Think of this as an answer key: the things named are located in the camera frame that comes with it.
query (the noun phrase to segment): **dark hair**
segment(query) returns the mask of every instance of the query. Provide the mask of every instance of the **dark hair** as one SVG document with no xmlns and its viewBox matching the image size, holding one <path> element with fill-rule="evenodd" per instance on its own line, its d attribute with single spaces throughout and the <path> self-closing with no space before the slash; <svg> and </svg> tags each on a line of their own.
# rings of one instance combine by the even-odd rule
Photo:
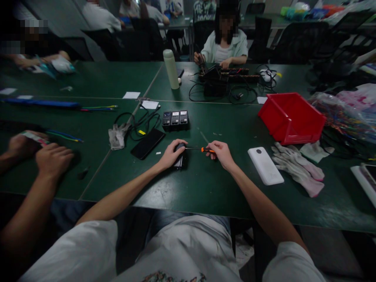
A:
<svg viewBox="0 0 376 282">
<path fill-rule="evenodd" d="M 239 2 L 238 0 L 220 0 L 217 3 L 217 11 L 215 13 L 215 43 L 220 44 L 222 39 L 221 32 L 221 16 L 234 16 L 234 26 L 227 36 L 227 44 L 231 44 L 232 38 L 240 24 Z"/>
<path fill-rule="evenodd" d="M 140 1 L 140 19 L 148 19 L 149 13 L 148 8 L 146 8 L 146 4 L 143 1 Z"/>
</svg>

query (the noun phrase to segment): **plastic bag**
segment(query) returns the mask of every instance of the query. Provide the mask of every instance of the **plastic bag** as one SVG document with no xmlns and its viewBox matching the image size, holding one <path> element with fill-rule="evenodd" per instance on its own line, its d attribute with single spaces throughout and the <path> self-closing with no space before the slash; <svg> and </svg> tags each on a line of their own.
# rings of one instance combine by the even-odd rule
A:
<svg viewBox="0 0 376 282">
<path fill-rule="evenodd" d="M 337 96 L 315 93 L 308 102 L 326 116 L 326 126 L 351 138 L 376 144 L 376 85 L 365 84 L 358 91 Z"/>
<path fill-rule="evenodd" d="M 348 12 L 360 12 L 364 10 L 376 11 L 375 0 L 365 0 L 363 2 L 353 3 L 348 5 L 344 10 L 336 12 L 330 17 L 324 19 L 331 25 L 337 24 Z"/>
</svg>

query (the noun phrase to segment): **green wire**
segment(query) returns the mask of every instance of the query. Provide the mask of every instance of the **green wire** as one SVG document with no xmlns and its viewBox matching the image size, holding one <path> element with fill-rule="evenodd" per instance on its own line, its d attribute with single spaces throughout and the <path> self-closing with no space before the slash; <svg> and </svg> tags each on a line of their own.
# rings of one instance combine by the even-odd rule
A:
<svg viewBox="0 0 376 282">
<path fill-rule="evenodd" d="M 51 131 L 46 131 L 48 134 L 52 134 L 52 135 L 57 135 L 57 136 L 60 136 L 60 137 L 62 137 L 62 138 L 64 138 L 64 139 L 67 139 L 67 140 L 71 140 L 71 141 L 75 141 L 75 142 L 78 142 L 78 140 L 77 139 L 72 139 L 72 138 L 68 138 L 68 137 L 65 137 L 64 135 L 61 135 L 61 134 L 57 134 L 57 133 L 53 133 L 53 132 L 51 132 Z"/>
</svg>

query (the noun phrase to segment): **hand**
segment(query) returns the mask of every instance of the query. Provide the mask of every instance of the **hand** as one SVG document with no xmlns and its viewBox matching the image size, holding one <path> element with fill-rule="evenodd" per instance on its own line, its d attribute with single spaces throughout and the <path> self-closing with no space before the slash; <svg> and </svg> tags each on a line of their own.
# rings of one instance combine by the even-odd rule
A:
<svg viewBox="0 0 376 282">
<path fill-rule="evenodd" d="M 51 143 L 39 150 L 35 160 L 39 168 L 39 175 L 58 180 L 67 170 L 74 154 L 71 149 Z"/>
<path fill-rule="evenodd" d="M 46 134 L 31 130 L 27 131 L 48 140 L 48 136 Z M 34 140 L 31 140 L 22 134 L 17 134 L 9 141 L 8 151 L 6 154 L 17 159 L 26 159 L 31 157 L 39 148 L 41 148 L 41 146 Z"/>
<path fill-rule="evenodd" d="M 204 58 L 201 54 L 198 54 L 197 52 L 195 52 L 195 63 L 196 65 L 200 65 L 204 62 Z"/>
<path fill-rule="evenodd" d="M 222 69 L 228 69 L 228 67 L 230 66 L 231 63 L 232 63 L 232 57 L 224 60 L 219 65 L 222 67 Z"/>
<path fill-rule="evenodd" d="M 164 152 L 163 156 L 157 163 L 160 169 L 162 170 L 168 169 L 170 166 L 172 166 L 176 162 L 177 157 L 179 157 L 179 155 L 184 152 L 185 147 L 182 147 L 176 152 L 174 152 L 175 147 L 179 145 L 180 143 L 188 144 L 188 142 L 185 140 L 176 139 L 172 141 L 170 145 L 167 146 L 166 151 Z"/>
<path fill-rule="evenodd" d="M 206 153 L 206 156 L 210 156 L 213 160 L 218 158 L 225 170 L 230 171 L 236 166 L 226 143 L 213 141 L 209 143 L 206 148 L 210 148 L 211 150 L 215 151 L 215 154 Z"/>
</svg>

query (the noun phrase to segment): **white power bank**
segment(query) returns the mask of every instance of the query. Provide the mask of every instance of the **white power bank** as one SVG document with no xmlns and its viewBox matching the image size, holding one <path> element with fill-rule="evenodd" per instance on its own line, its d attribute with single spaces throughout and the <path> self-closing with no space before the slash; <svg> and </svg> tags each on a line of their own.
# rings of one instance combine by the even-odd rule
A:
<svg viewBox="0 0 376 282">
<path fill-rule="evenodd" d="M 265 185 L 274 185 L 285 181 L 263 147 L 249 149 L 248 154 Z"/>
</svg>

